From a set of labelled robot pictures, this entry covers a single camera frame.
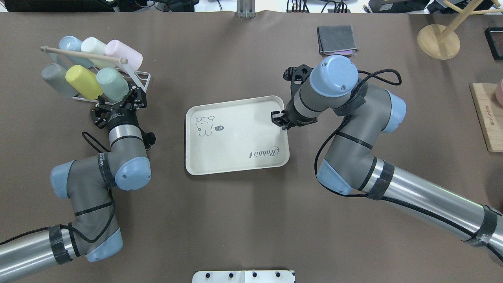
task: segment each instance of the round wooden base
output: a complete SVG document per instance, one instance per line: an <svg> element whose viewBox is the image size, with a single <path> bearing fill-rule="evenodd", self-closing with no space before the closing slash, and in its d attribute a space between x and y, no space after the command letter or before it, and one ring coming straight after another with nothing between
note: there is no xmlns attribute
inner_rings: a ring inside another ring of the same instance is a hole
<svg viewBox="0 0 503 283"><path fill-rule="evenodd" d="M419 47L428 56L447 60L458 54L460 42L456 33L451 32L443 42L438 42L437 37L445 28L443 25L429 25L423 27L417 34Z"/></svg>

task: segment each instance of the wooden mug tree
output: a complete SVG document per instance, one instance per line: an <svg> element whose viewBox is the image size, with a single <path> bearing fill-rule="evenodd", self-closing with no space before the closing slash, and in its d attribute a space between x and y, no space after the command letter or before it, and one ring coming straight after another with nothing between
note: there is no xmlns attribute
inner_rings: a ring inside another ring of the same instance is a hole
<svg viewBox="0 0 503 283"><path fill-rule="evenodd" d="M483 0L472 0L464 9L460 9L448 0L444 4L455 10L459 15L446 27L443 25L428 25L417 34L417 42L421 50L435 59L451 59L459 52L460 42L454 30L470 15L503 12L503 9L474 11ZM492 2L499 7L498 0Z"/></svg>

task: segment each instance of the wooden cutting board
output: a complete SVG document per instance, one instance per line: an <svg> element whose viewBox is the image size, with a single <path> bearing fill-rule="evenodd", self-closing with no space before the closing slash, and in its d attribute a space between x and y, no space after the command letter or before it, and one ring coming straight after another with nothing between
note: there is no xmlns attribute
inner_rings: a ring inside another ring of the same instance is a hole
<svg viewBox="0 0 503 283"><path fill-rule="evenodd" d="M471 84L470 90L490 152L503 152L503 106L496 100L497 84Z"/></svg>

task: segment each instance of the yellow cup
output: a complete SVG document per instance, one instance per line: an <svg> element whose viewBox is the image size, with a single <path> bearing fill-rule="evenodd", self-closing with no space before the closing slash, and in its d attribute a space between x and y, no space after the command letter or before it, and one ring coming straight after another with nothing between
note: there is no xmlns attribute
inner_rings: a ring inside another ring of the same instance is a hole
<svg viewBox="0 0 503 283"><path fill-rule="evenodd" d="M96 81L96 74L81 65L74 65L65 75L66 81L85 98L95 100L103 91Z"/></svg>

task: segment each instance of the robotic arm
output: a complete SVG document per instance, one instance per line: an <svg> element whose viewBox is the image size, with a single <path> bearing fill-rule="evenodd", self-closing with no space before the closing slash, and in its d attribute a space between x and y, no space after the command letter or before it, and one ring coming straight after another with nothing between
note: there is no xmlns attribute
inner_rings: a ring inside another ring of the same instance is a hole
<svg viewBox="0 0 503 283"><path fill-rule="evenodd" d="M405 117L402 99L388 90L366 86L351 61L340 55L327 57L314 69L291 67L284 78L292 81L292 99L285 110L271 113L274 124L285 130L305 126L316 122L328 108L345 116L330 136L334 136L333 142L316 173L325 188L339 195L398 204L469 245L488 250L503 266L503 218L499 211L371 155L378 135L395 130ZM350 194L353 189L364 194Z"/></svg>
<svg viewBox="0 0 503 283"><path fill-rule="evenodd" d="M124 100L106 105L102 97L91 111L94 124L108 126L110 152L56 166L51 184L56 195L69 198L75 221L27 232L0 244L0 282L10 282L86 255L90 262L122 248L112 188L136 190L151 177L146 149L153 133L138 125L136 110L145 108L145 93L132 87Z"/></svg>

